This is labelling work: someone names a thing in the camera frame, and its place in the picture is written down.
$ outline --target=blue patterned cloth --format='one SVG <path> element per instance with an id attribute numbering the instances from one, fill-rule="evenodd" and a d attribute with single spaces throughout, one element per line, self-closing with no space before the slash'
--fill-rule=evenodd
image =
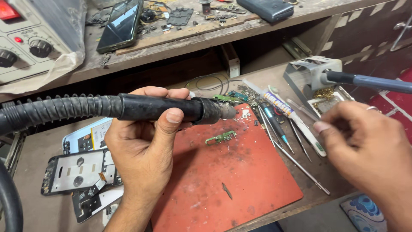
<path id="1" fill-rule="evenodd" d="M 387 232 L 386 220 L 376 204 L 365 194 L 340 204 L 359 232 Z"/>

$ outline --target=black knob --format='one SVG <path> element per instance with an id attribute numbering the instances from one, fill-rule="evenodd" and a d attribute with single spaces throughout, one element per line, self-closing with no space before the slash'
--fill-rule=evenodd
<path id="1" fill-rule="evenodd" d="M 0 49 L 0 67 L 9 68 L 17 61 L 17 55 L 11 51 Z"/>
<path id="2" fill-rule="evenodd" d="M 30 42 L 29 50 L 31 54 L 39 58 L 46 58 L 52 52 L 53 47 L 44 40 L 33 40 Z"/>

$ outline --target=red floor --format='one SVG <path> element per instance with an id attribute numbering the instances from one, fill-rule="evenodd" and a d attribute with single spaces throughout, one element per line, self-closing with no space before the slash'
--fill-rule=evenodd
<path id="1" fill-rule="evenodd" d="M 403 72 L 399 78 L 412 82 L 412 69 Z M 385 115 L 402 122 L 412 144 L 412 94 L 382 91 L 369 101 L 369 105 L 378 107 Z"/>

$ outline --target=red indicator light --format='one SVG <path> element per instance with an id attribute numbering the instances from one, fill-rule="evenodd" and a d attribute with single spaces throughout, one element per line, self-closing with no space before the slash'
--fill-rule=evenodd
<path id="1" fill-rule="evenodd" d="M 14 41 L 18 42 L 18 43 L 22 43 L 23 40 L 20 37 L 15 37 Z"/>

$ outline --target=red power switch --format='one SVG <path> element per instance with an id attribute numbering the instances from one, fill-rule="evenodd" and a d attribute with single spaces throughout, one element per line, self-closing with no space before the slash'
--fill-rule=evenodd
<path id="1" fill-rule="evenodd" d="M 14 19 L 19 18 L 20 15 L 13 9 L 6 1 L 0 0 L 0 19 Z"/>

